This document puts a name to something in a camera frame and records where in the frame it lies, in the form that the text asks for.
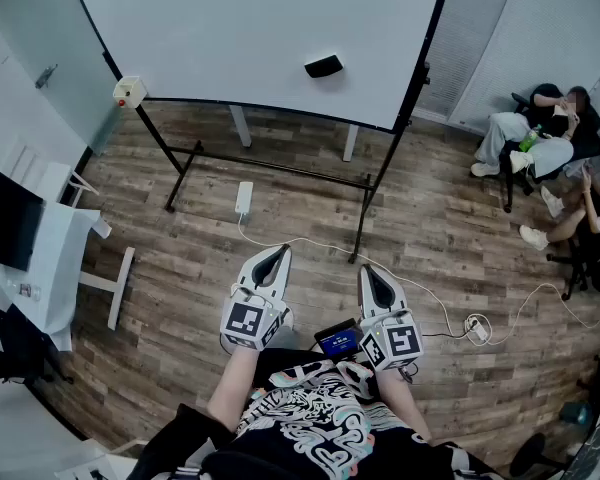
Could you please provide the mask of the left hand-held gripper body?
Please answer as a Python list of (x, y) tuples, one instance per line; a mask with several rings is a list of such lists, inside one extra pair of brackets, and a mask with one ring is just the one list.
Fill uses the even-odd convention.
[(223, 306), (221, 338), (232, 346), (262, 351), (283, 328), (287, 307), (283, 296), (270, 296), (266, 288), (234, 283)]

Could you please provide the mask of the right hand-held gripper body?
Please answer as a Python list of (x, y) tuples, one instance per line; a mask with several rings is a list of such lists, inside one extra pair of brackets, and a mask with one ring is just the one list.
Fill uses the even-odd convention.
[(423, 345), (409, 310), (364, 318), (360, 348), (375, 371), (406, 367), (423, 355)]

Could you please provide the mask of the black and white whiteboard eraser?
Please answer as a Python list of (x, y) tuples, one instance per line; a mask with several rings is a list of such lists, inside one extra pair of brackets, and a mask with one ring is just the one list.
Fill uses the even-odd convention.
[(304, 64), (304, 69), (312, 79), (320, 79), (332, 76), (344, 69), (344, 66), (336, 54), (320, 58)]

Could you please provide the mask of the person's left forearm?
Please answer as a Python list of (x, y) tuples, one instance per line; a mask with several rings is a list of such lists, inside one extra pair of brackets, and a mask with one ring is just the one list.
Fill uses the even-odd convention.
[(260, 352), (238, 346), (226, 364), (206, 411), (234, 433), (250, 396)]

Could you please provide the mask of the person's right forearm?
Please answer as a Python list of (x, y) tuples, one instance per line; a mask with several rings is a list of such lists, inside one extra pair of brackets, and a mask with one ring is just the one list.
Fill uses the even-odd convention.
[(416, 431), (426, 442), (431, 432), (418, 409), (410, 391), (410, 384), (398, 369), (382, 370), (375, 374), (379, 395), (385, 405), (407, 426)]

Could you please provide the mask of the whiteboard on black stand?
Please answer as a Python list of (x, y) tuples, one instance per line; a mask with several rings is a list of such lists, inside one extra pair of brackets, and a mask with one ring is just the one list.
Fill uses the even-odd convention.
[[(429, 81), (445, 0), (79, 0), (116, 83), (147, 101), (225, 104), (242, 142), (244, 108), (365, 127), (399, 144)], [(312, 79), (304, 64), (344, 69)]]

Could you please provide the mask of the small blue screen device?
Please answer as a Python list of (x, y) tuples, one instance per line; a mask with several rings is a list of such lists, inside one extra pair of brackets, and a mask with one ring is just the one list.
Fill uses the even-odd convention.
[(359, 352), (360, 330), (356, 321), (350, 318), (317, 332), (314, 339), (327, 358), (339, 361)]

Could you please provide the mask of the person's black patterned shirt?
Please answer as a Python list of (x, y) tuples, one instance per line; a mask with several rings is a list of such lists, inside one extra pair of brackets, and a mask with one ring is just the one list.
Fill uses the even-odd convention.
[(460, 446), (426, 442), (375, 374), (304, 350), (259, 351), (239, 426), (181, 405), (128, 480), (502, 480)]

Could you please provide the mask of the black office chair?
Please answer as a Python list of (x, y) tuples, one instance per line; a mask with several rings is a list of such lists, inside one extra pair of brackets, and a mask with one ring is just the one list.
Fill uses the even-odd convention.
[(530, 196), (534, 192), (534, 188), (527, 181), (526, 176), (523, 174), (522, 171), (518, 171), (517, 173), (514, 173), (512, 171), (510, 153), (518, 149), (519, 146), (516, 143), (512, 141), (507, 141), (499, 156), (500, 168), (505, 175), (506, 200), (503, 206), (503, 210), (506, 213), (510, 213), (512, 210), (513, 187), (515, 184), (522, 188), (523, 194), (525, 196)]
[(600, 292), (600, 251), (594, 252), (586, 249), (578, 245), (573, 239), (568, 240), (568, 245), (569, 256), (546, 255), (549, 262), (571, 267), (571, 277), (561, 295), (562, 300), (568, 301), (575, 288), (584, 292), (593, 287)]
[(6, 311), (0, 308), (0, 381), (17, 382), (32, 386), (37, 380), (51, 383), (54, 377), (46, 372), (46, 366), (69, 384), (71, 376), (62, 372), (51, 339), (33, 325), (23, 313), (11, 304)]

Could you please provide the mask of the white cloth covered table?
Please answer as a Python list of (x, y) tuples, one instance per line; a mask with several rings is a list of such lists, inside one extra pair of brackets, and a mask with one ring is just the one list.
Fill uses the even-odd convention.
[[(0, 288), (26, 318), (51, 339), (58, 351), (70, 352), (78, 286), (83, 284), (112, 294), (107, 326), (115, 330), (135, 249), (128, 247), (125, 250), (115, 280), (84, 272), (82, 261), (89, 233), (95, 232), (106, 239), (111, 227), (97, 210), (43, 201), (44, 209), (28, 270), (0, 264)], [(8, 279), (38, 286), (40, 300), (13, 295), (7, 288)]]

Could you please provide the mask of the teal box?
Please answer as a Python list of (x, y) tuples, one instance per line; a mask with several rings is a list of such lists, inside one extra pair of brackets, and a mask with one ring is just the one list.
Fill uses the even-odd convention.
[(592, 414), (591, 405), (586, 401), (566, 402), (559, 412), (559, 419), (569, 424), (588, 426)]

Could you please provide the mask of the green bottle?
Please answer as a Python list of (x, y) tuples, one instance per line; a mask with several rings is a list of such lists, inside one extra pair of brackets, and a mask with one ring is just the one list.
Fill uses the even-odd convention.
[(542, 131), (541, 124), (538, 124), (535, 127), (531, 128), (527, 132), (527, 134), (524, 136), (524, 138), (521, 140), (521, 142), (519, 143), (519, 151), (523, 152), (523, 153), (528, 152), (529, 149), (538, 140), (539, 136), (541, 135), (541, 131)]

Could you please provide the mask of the white side table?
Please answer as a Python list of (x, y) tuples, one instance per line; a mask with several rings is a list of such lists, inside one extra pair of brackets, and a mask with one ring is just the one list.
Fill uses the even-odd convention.
[(73, 208), (77, 207), (84, 192), (99, 195), (99, 191), (70, 165), (47, 160), (22, 141), (12, 147), (2, 168), (10, 179), (46, 201), (60, 202), (68, 187), (73, 190), (73, 195), (67, 205)]

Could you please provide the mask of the white box with red button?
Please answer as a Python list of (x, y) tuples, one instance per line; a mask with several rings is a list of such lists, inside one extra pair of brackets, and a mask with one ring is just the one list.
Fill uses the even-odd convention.
[(139, 76), (123, 76), (113, 90), (114, 101), (119, 107), (138, 108), (148, 91)]

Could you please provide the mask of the small clear item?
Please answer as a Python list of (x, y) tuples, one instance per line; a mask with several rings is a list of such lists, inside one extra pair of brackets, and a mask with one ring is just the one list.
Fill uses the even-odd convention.
[(12, 279), (7, 280), (7, 288), (13, 295), (18, 295), (31, 299), (33, 301), (39, 301), (41, 297), (40, 288), (30, 283), (23, 283), (20, 281), (14, 281)]

